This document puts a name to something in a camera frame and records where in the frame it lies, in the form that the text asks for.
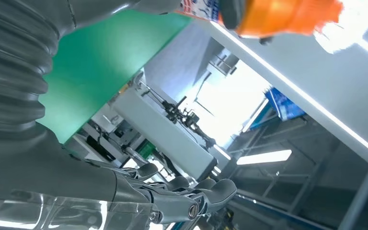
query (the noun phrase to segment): metal bar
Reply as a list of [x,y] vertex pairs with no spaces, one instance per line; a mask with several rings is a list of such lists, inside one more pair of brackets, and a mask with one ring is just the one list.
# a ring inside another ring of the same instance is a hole
[[263,223],[265,223],[267,225],[273,226],[273,225],[275,225],[277,223],[277,221],[275,219],[272,219],[270,217],[267,217],[267,216],[265,216],[265,215],[263,215],[263,214],[255,211],[255,210],[252,210],[252,209],[250,209],[250,208],[248,208],[248,207],[246,207],[246,206],[244,206],[242,204],[239,204],[236,201],[230,201],[228,203],[228,205],[231,206],[231,207],[234,207],[236,209],[239,209],[240,211],[243,211],[243,212],[249,214],[250,216],[258,219],[259,221],[261,221],[261,222],[263,222]]
[[254,193],[251,193],[251,192],[247,192],[247,191],[244,191],[244,190],[241,190],[241,189],[238,189],[238,196],[243,196],[243,197],[249,197],[251,199],[257,199],[257,200],[260,200],[261,202],[265,203],[265,204],[268,204],[268,205],[272,205],[272,206],[275,206],[275,207],[278,207],[280,209],[283,209],[283,210],[288,210],[289,209],[289,205],[285,204],[285,203],[282,203],[280,201],[276,201],[276,200],[273,200],[273,199],[270,199],[270,198],[267,198],[267,197],[262,197],[261,195],[256,195]]
[[368,173],[366,174],[365,179],[360,185],[359,190],[356,192],[355,198],[353,198],[353,201],[350,204],[349,209],[346,212],[344,218],[342,219],[342,222],[339,225],[338,230],[353,229],[367,200],[368,200]]
[[267,147],[267,146],[270,146],[270,145],[278,144],[278,143],[281,143],[281,142],[284,142],[284,141],[288,141],[288,140],[296,140],[296,139],[300,139],[300,138],[306,138],[306,137],[310,137],[310,136],[316,136],[316,135],[328,134],[328,133],[329,132],[315,132],[315,133],[311,133],[311,134],[296,136],[294,138],[277,140],[275,142],[270,142],[270,143],[266,143],[266,144],[262,144],[262,145],[256,145],[256,146],[252,146],[252,147],[248,147],[248,148],[243,148],[243,149],[239,149],[239,150],[230,151],[230,152],[228,152],[228,154],[234,154],[236,152],[241,152],[241,151],[246,151],[246,150],[253,150],[253,149],[263,148],[263,147]]
[[283,129],[283,130],[280,130],[278,132],[275,132],[275,133],[272,133],[272,134],[269,134],[269,135],[266,135],[264,137],[262,137],[263,139],[266,139],[266,138],[270,138],[270,137],[274,137],[274,136],[277,136],[279,134],[283,134],[283,133],[287,133],[289,131],[293,131],[295,129],[298,129],[298,128],[302,128],[304,126],[307,125],[307,122],[304,122],[303,124],[301,125],[296,125],[296,126],[293,126],[293,127],[290,127],[290,128],[286,128],[286,129]]
[[[256,139],[253,139],[249,142],[249,143],[251,143],[253,141],[253,144],[252,144],[251,147],[255,146],[259,142],[260,138],[262,138],[263,134],[266,132],[266,130],[268,128],[269,128],[269,126],[266,126],[263,129],[261,129],[261,131],[258,133]],[[249,155],[249,153],[250,153],[250,149],[248,149],[247,151],[243,151],[241,156],[247,156],[247,155]]]
[[222,73],[223,76],[226,77],[228,75],[228,73],[226,73],[225,71],[223,71],[223,69],[221,69],[221,67],[219,67],[219,65],[214,64],[212,61],[210,61],[209,63],[210,63],[210,65],[212,67],[216,68],[220,73]]
[[[252,146],[255,145],[259,141],[260,137],[265,133],[265,131],[267,130],[267,128],[268,127],[265,126],[265,127],[261,128],[261,129],[259,129],[258,131],[256,131],[253,134],[253,137],[251,137],[250,140],[244,146],[249,146],[252,142],[253,142]],[[228,179],[230,179],[233,175],[235,175],[239,171],[240,168],[237,167],[236,161],[240,157],[242,157],[242,156],[245,155],[245,152],[244,151],[236,151],[235,153],[240,153],[240,154],[232,154],[233,157],[232,157],[231,161],[234,161],[234,169],[230,173]]]
[[286,163],[283,164],[283,168],[281,169],[281,172],[277,172],[275,175],[274,174],[268,174],[268,176],[272,177],[273,180],[271,181],[271,183],[267,187],[267,189],[264,191],[264,193],[262,195],[263,197],[266,197],[269,194],[270,190],[272,190],[274,185],[276,185],[277,181],[280,179],[280,175],[283,175],[282,172],[284,172],[286,170],[286,168],[287,168],[287,166],[290,162],[291,162],[290,159],[288,159],[286,161]]
[[296,198],[294,198],[293,203],[291,204],[291,207],[288,210],[289,213],[297,214],[300,212],[302,205],[307,200],[315,184],[322,177],[322,174],[325,171],[325,167],[328,164],[329,158],[338,149],[340,144],[341,141],[339,139],[334,138],[332,140],[329,152],[326,153],[325,156],[321,159],[321,161],[314,166],[311,176],[305,180]]
[[250,198],[250,197],[246,197],[246,196],[243,196],[243,195],[240,195],[240,194],[237,194],[236,195],[237,197],[240,197],[244,200],[247,200],[247,201],[250,201],[250,202],[253,202],[254,204],[256,204],[257,206],[259,207],[263,207],[265,208],[266,210],[270,210],[272,211],[274,214],[278,215],[278,216],[281,216],[283,218],[287,218],[288,220],[290,221],[293,221],[295,223],[299,223],[299,224],[302,224],[302,225],[306,225],[308,227],[311,227],[313,229],[319,229],[319,230],[331,230],[330,228],[328,227],[325,227],[325,226],[322,226],[320,224],[317,224],[315,222],[312,222],[310,220],[307,220],[307,219],[304,219],[304,218],[301,218],[299,216],[296,216],[294,214],[291,214],[291,213],[288,213],[286,211],[283,211],[279,208],[275,208],[275,207],[272,207],[270,205],[267,205],[267,204],[264,204],[263,202],[261,202],[260,200],[256,200],[256,199],[253,199],[253,198]]
[[283,173],[279,173],[278,175],[269,174],[269,176],[272,176],[274,178],[278,178],[278,177],[310,177],[310,174],[283,174]]
[[317,162],[314,161],[313,158],[311,158],[306,152],[302,151],[300,148],[298,148],[295,144],[293,144],[291,141],[287,140],[287,143],[291,145],[294,149],[296,149],[299,153],[304,155],[309,161],[311,161],[314,165],[317,164]]

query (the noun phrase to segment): orange object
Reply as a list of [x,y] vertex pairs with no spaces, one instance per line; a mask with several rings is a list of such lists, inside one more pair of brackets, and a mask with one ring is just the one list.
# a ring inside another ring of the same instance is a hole
[[248,0],[235,30],[242,37],[267,37],[281,32],[311,35],[337,23],[343,5],[338,0]]

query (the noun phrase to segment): cable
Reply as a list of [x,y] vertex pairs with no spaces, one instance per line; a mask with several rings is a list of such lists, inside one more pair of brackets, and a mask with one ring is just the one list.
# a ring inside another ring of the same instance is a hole
[[156,100],[159,101],[161,104],[163,103],[151,90],[149,90],[149,93],[151,93],[151,95],[153,95],[153,97],[156,98]]
[[190,133],[190,131],[188,131],[187,127],[185,127],[183,124],[181,124],[180,121],[178,123],[187,131],[187,133],[189,135],[191,135],[194,138],[195,142],[198,144],[198,141],[196,140],[196,138],[194,137],[194,135],[192,133]]
[[113,141],[117,146],[119,146],[120,148],[122,148],[122,146],[114,139],[112,139],[110,136],[108,136],[108,140]]
[[197,93],[196,93],[196,97],[195,97],[195,99],[197,99],[198,98],[198,94],[199,94],[199,92],[201,91],[201,89],[202,89],[202,86],[204,86],[204,83],[208,80],[208,78],[210,77],[212,75],[212,73],[210,72],[210,73],[208,73],[208,75],[204,78],[204,80],[202,81],[202,83],[201,83],[201,86],[199,87],[199,89],[198,89],[198,91],[197,91]]

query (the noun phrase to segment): metal rod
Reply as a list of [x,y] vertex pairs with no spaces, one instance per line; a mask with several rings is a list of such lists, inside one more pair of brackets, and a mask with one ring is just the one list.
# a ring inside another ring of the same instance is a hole
[[285,212],[285,211],[283,211],[283,210],[281,210],[279,208],[275,208],[275,207],[272,207],[270,205],[264,204],[264,203],[260,202],[259,200],[251,199],[249,197],[245,197],[245,196],[240,195],[240,194],[237,194],[236,196],[237,197],[240,197],[242,199],[245,199],[247,201],[251,201],[254,204],[256,204],[257,206],[263,207],[263,208],[265,208],[267,210],[271,210],[276,215],[281,216],[283,218],[287,218],[288,220],[293,221],[295,223],[303,224],[303,225],[309,226],[309,227],[314,228],[314,229],[319,229],[319,230],[331,230],[328,227],[322,226],[322,225],[317,224],[315,222],[312,222],[310,220],[307,220],[307,219],[301,218],[299,216],[296,216],[294,214]]
[[294,143],[292,143],[291,141],[287,140],[287,143],[289,145],[291,145],[293,148],[295,148],[299,153],[301,153],[304,157],[306,157],[309,161],[312,162],[312,164],[316,165],[317,162],[314,161],[313,158],[311,158],[306,152],[304,152],[303,150],[301,150],[299,147],[297,147]]
[[339,225],[338,230],[353,229],[367,200],[368,200],[368,173],[366,174],[365,179],[360,185],[359,190],[356,192],[355,198],[353,198],[353,201],[350,204],[349,209],[346,212],[341,224]]
[[284,173],[279,173],[277,174],[269,174],[268,176],[272,176],[274,178],[278,178],[278,177],[309,177],[310,174],[284,174]]
[[300,138],[306,138],[306,137],[310,137],[310,136],[316,136],[316,135],[321,135],[321,134],[327,134],[329,132],[315,132],[315,133],[310,133],[310,134],[304,134],[304,135],[300,135],[300,136],[296,136],[293,138],[287,138],[287,139],[283,139],[283,140],[277,140],[275,142],[270,142],[270,143],[266,143],[266,144],[262,144],[262,145],[256,145],[256,146],[252,146],[252,147],[248,147],[248,148],[243,148],[243,149],[239,149],[239,150],[234,150],[234,151],[230,151],[228,152],[228,154],[234,154],[236,152],[242,152],[242,151],[246,151],[246,150],[253,150],[253,149],[258,149],[258,148],[262,148],[262,147],[267,147],[267,146],[271,146],[274,144],[278,144],[280,142],[285,142],[285,141],[289,141],[289,140],[296,140],[296,139],[300,139]]
[[247,191],[244,191],[244,190],[241,190],[241,189],[238,189],[237,196],[247,197],[247,198],[250,198],[250,199],[257,199],[257,200],[260,200],[261,202],[263,202],[265,204],[273,205],[273,206],[276,206],[276,207],[281,208],[283,210],[288,210],[289,207],[290,207],[289,205],[287,205],[285,203],[282,203],[280,201],[276,201],[276,200],[273,200],[273,199],[270,199],[270,198],[267,198],[267,197],[262,197],[261,195],[257,195],[257,194],[247,192]]
[[276,220],[275,219],[270,218],[270,217],[267,217],[266,215],[264,215],[262,213],[259,213],[259,212],[255,211],[255,210],[252,210],[252,209],[246,207],[244,204],[239,204],[236,201],[230,201],[228,203],[228,206],[237,208],[240,211],[243,211],[243,212],[249,214],[250,216],[258,219],[259,221],[261,221],[261,222],[263,222],[263,223],[265,223],[267,225],[273,226],[273,225],[276,224]]
[[296,126],[293,126],[293,127],[290,127],[290,128],[286,128],[286,129],[283,129],[283,130],[280,130],[278,132],[275,132],[275,133],[272,133],[272,134],[269,134],[269,135],[266,135],[266,136],[263,136],[262,138],[263,139],[266,139],[266,138],[270,138],[270,137],[273,137],[273,136],[276,136],[276,135],[279,135],[279,134],[283,134],[283,133],[287,133],[289,131],[293,131],[295,129],[298,129],[298,128],[302,128],[304,126],[307,125],[307,122],[304,122],[303,124],[301,125],[296,125]]
[[277,181],[280,179],[280,175],[284,176],[283,172],[286,170],[286,168],[287,168],[287,166],[290,162],[291,162],[290,159],[288,159],[288,161],[286,161],[286,163],[283,164],[283,168],[280,170],[281,172],[277,171],[276,174],[268,174],[268,176],[272,177],[273,180],[271,181],[271,183],[267,187],[267,189],[264,191],[264,193],[262,195],[263,197],[266,197],[269,194],[270,190],[272,190],[274,185],[276,185]]

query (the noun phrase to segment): green sheet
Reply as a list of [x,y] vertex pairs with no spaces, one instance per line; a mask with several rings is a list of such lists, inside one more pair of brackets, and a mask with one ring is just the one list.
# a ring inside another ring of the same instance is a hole
[[64,37],[45,76],[46,116],[38,122],[65,143],[190,21],[125,11]]

